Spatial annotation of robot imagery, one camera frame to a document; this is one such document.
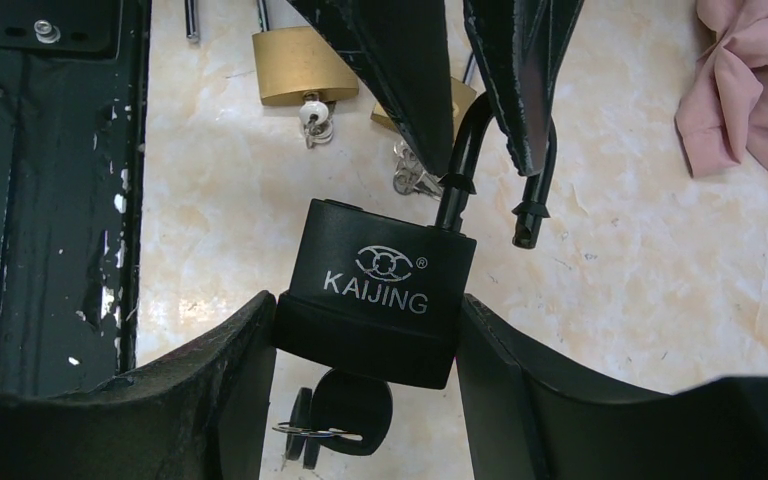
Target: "black padlock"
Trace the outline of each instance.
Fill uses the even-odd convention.
[[[481,138],[486,94],[464,117],[434,226],[313,200],[273,344],[330,367],[425,388],[446,386],[457,317],[475,253],[459,233]]]

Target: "screw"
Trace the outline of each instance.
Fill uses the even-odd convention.
[[[34,24],[34,32],[38,35],[51,35],[53,30],[54,27],[48,20],[37,20],[37,23]]]
[[[60,30],[48,20],[37,20],[34,23],[34,33],[40,43],[55,43],[60,40]]]

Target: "brass padlock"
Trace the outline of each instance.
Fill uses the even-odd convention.
[[[452,77],[452,124],[455,129],[454,138],[458,136],[464,115],[477,95],[469,84],[472,80],[472,72],[475,70],[475,54],[470,53],[466,62],[466,71],[461,80]],[[393,120],[384,111],[380,103],[376,103],[372,109],[372,121],[383,125],[393,131],[398,131]],[[407,146],[404,140],[397,142],[394,147],[396,160],[396,172],[393,174],[393,189],[400,195],[421,193],[439,199],[443,189],[436,177],[426,172],[422,164],[416,158],[416,154]]]
[[[301,105],[307,147],[327,143],[333,133],[333,102],[357,96],[357,76],[312,27],[270,30],[265,3],[257,2],[261,32],[252,35],[260,102]]]
[[[457,78],[452,77],[452,123],[455,128],[455,136],[458,134],[458,129],[461,126],[466,110],[472,105],[473,100],[475,100],[476,95],[478,95],[477,92],[469,86],[474,67],[475,55],[470,54],[463,78],[458,80]],[[370,118],[375,123],[387,127],[394,132],[398,131],[396,125],[387,115],[387,112],[384,111],[384,108],[380,103],[375,104]]]

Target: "chipped paint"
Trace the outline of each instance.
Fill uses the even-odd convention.
[[[116,268],[125,266],[125,240],[119,240],[119,251],[116,252]],[[122,298],[122,288],[119,288],[119,298]]]
[[[125,213],[127,203],[127,200],[125,200],[125,197],[123,197],[121,194],[117,193],[116,196],[113,197],[113,205],[116,207],[116,210],[119,211],[119,213]]]
[[[114,306],[116,303],[113,289],[107,286],[101,287],[101,318],[112,315],[114,320],[116,320],[116,327],[118,328],[121,323],[121,315],[119,314],[119,307]]]

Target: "pink cloth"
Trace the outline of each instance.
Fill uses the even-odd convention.
[[[717,43],[676,113],[691,174],[733,167],[744,149],[768,170],[768,0],[698,0],[696,12]]]

